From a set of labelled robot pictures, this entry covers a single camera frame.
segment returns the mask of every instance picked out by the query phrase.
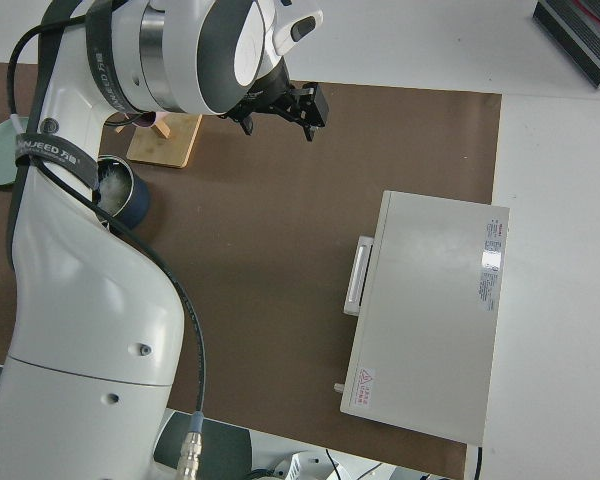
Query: wooden block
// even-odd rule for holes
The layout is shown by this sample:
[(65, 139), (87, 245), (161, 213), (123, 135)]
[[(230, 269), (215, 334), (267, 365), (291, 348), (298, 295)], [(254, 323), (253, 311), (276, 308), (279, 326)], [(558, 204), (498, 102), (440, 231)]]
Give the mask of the wooden block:
[(165, 167), (183, 168), (189, 161), (193, 142), (198, 133), (202, 115), (170, 113), (153, 128), (136, 128), (127, 151), (134, 162), (151, 163)]

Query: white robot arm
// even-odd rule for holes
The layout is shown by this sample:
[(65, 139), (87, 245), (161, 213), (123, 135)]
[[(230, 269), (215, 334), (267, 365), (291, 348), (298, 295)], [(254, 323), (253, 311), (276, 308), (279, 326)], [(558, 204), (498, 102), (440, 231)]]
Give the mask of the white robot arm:
[[(18, 309), (0, 380), (0, 480), (193, 479), (201, 412), (177, 473), (152, 460), (181, 296), (82, 197), (91, 199), (102, 126), (116, 111), (225, 114), (250, 133), (266, 98), (312, 137), (326, 103), (317, 85), (289, 84), (282, 55), (322, 14), (312, 0), (54, 0), (43, 23), (70, 17), (41, 39), (19, 140), (37, 168), (19, 167), (12, 200)], [(301, 112), (300, 99), (313, 110)]]

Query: cable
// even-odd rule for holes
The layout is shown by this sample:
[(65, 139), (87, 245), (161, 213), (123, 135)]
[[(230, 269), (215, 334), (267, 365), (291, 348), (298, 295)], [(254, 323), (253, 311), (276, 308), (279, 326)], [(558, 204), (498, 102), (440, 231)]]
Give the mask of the cable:
[(187, 294), (186, 290), (176, 278), (175, 274), (171, 271), (169, 266), (166, 264), (162, 258), (156, 253), (153, 248), (151, 248), (148, 244), (146, 244), (142, 239), (140, 239), (135, 233), (133, 233), (124, 223), (122, 223), (117, 218), (113, 217), (100, 207), (98, 207), (92, 201), (83, 197), (80, 193), (75, 191), (69, 185), (67, 185), (63, 180), (61, 180), (58, 176), (56, 176), (44, 162), (35, 157), (29, 157), (31, 163), (49, 180), (51, 180), (57, 187), (59, 187), (62, 191), (76, 199), (82, 205), (87, 207), (89, 210), (94, 212), (96, 215), (104, 218), (108, 221), (115, 229), (128, 237), (133, 243), (137, 245), (137, 247), (142, 251), (147, 258), (149, 258), (156, 266), (164, 272), (167, 278), (171, 281), (171, 284), (176, 289), (180, 300), (182, 301), (183, 306), (186, 308), (189, 318), (193, 324), (193, 328), (196, 334), (196, 341), (198, 346), (198, 398), (196, 401), (196, 411), (202, 412), (202, 408), (204, 406), (204, 394), (205, 394), (205, 386), (206, 386), (206, 376), (207, 376), (207, 364), (206, 364), (206, 353), (204, 347), (204, 338), (202, 337), (202, 329), (200, 327), (200, 321), (198, 319), (198, 315), (195, 311), (195, 308)]
[(131, 125), (133, 122), (138, 120), (140, 117), (142, 117), (142, 113), (138, 113), (137, 115), (127, 117), (124, 120), (120, 120), (119, 122), (107, 120), (106, 122), (104, 122), (104, 124), (107, 127), (124, 127), (125, 125)]
[(473, 480), (480, 480), (480, 470), (482, 470), (482, 447), (478, 447), (478, 461), (476, 462), (476, 473)]
[(382, 463), (379, 463), (378, 465), (376, 465), (373, 468), (370, 468), (369, 470), (367, 470), (366, 472), (364, 472), (362, 475), (360, 475), (356, 480), (360, 480), (364, 477), (366, 477), (367, 475), (369, 475), (370, 473), (375, 472), (378, 468), (380, 468), (382, 466)]
[(257, 468), (250, 471), (244, 476), (244, 480), (256, 480), (258, 478), (273, 477), (275, 470), (267, 470), (266, 468)]
[[(115, 0), (112, 4), (112, 11), (117, 10), (128, 1), (129, 0)], [(20, 40), (18, 40), (18, 43), (16, 43), (16, 46), (11, 52), (9, 64), (7, 66), (7, 102), (9, 105), (9, 113), (11, 115), (18, 114), (15, 97), (16, 68), (18, 66), (18, 58), (20, 58), (20, 54), (22, 53), (22, 50), (24, 50), (24, 47), (27, 45), (27, 43), (29, 43), (31, 39), (40, 35), (41, 33), (55, 32), (58, 30), (64, 30), (67, 27), (81, 25), (85, 22), (85, 19), (86, 15), (79, 15), (77, 17), (69, 18), (67, 20), (62, 20), (60, 22), (45, 23), (43, 25), (38, 25), (33, 27), (31, 30), (25, 33), (20, 38)]]
[(338, 467), (336, 466), (336, 462), (334, 462), (333, 458), (331, 458), (331, 454), (329, 453), (329, 449), (325, 448), (324, 451), (327, 452), (327, 457), (329, 457), (329, 460), (331, 460), (331, 465), (333, 465), (333, 471), (336, 472), (336, 476), (338, 477), (338, 480), (342, 480), (342, 478), (340, 477), (340, 472), (338, 472)]

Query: brown mat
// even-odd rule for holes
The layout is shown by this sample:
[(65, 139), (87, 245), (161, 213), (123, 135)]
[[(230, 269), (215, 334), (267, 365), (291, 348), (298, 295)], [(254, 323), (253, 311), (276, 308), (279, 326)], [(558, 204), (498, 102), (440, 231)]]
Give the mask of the brown mat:
[[(0, 121), (3, 72), (0, 65)], [(256, 117), (246, 137), (207, 117), (185, 169), (136, 165), (152, 195), (138, 231), (173, 266), (202, 317), (209, 417), (461, 478), (464, 445), (340, 413), (333, 384), (344, 382), (355, 331), (342, 308), (357, 239), (373, 235), (383, 190), (489, 203), (500, 97), (325, 91), (329, 125), (312, 144), (279, 118)], [(124, 155), (130, 134), (107, 133), (102, 152)], [(8, 202), (0, 191), (0, 362), (15, 314), (4, 254)], [(189, 328), (171, 407), (192, 409), (195, 375)]]

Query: black tape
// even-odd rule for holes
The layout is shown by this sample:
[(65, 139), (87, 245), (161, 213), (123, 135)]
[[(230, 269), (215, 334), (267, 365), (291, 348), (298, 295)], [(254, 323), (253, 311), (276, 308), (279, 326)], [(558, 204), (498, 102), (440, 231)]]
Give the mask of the black tape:
[(127, 100), (116, 75), (111, 45), (113, 0), (96, 0), (86, 14), (87, 57), (91, 76), (109, 105), (122, 113), (141, 113)]
[(98, 188), (98, 163), (64, 138), (43, 133), (21, 133), (16, 137), (16, 159), (29, 155), (64, 167), (91, 190)]

